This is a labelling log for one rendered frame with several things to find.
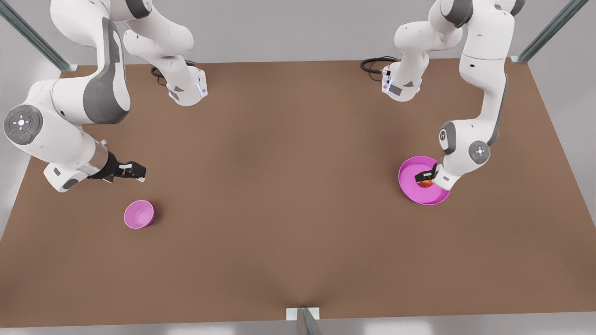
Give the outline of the pink plate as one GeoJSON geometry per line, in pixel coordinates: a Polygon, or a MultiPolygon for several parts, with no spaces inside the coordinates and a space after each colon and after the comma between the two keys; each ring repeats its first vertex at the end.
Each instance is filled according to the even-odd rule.
{"type": "Polygon", "coordinates": [[[415,180],[415,175],[420,172],[431,170],[436,159],[425,155],[411,157],[404,161],[400,166],[398,180],[403,193],[412,201],[418,204],[435,205],[443,202],[450,195],[446,191],[432,184],[428,188],[419,186],[415,180]]]}

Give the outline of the pink bowl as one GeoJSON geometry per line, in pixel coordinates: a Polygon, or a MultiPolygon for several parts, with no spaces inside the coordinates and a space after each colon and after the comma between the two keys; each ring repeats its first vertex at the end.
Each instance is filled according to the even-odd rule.
{"type": "Polygon", "coordinates": [[[123,220],[132,229],[149,226],[155,219],[155,208],[147,200],[136,200],[126,208],[123,220]]]}

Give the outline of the silver frame post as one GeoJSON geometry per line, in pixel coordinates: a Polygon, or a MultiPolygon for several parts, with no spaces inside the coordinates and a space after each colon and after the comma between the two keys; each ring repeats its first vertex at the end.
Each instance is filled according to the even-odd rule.
{"type": "Polygon", "coordinates": [[[511,62],[528,63],[588,2],[569,0],[519,55],[509,58],[511,62]]]}
{"type": "Polygon", "coordinates": [[[77,64],[68,63],[6,0],[0,0],[0,16],[60,72],[76,72],[78,70],[77,64]]]}
{"type": "Polygon", "coordinates": [[[319,307],[287,308],[286,320],[296,322],[296,335],[324,335],[318,324],[319,307]]]}

